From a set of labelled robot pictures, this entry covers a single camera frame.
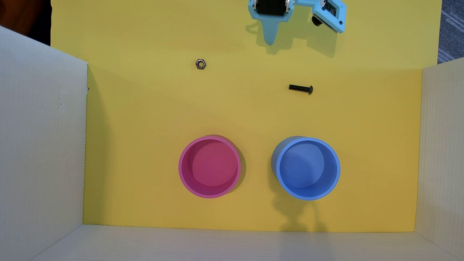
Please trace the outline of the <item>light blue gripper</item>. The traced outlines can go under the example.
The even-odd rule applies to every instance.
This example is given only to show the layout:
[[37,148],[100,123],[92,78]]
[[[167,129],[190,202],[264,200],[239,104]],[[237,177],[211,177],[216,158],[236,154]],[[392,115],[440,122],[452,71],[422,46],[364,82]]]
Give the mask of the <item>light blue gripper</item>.
[[288,22],[290,20],[294,5],[294,0],[248,1],[248,11],[252,19],[261,21],[264,41],[268,46],[272,46],[275,43],[280,22]]

